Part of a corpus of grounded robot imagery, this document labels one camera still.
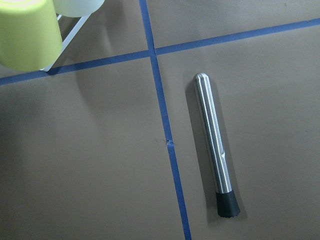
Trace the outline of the white cup on rack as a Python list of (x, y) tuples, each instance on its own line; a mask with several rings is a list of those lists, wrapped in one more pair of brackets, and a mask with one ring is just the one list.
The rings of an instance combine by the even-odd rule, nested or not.
[(54, 0), (54, 8), (57, 14), (66, 17), (84, 17), (97, 11), (104, 0)]

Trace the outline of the yellow-green cup on rack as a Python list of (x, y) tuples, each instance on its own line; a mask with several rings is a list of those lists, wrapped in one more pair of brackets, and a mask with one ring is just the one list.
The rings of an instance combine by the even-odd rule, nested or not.
[(62, 51), (62, 37), (53, 1), (0, 2), (0, 63), (28, 72), (54, 63)]

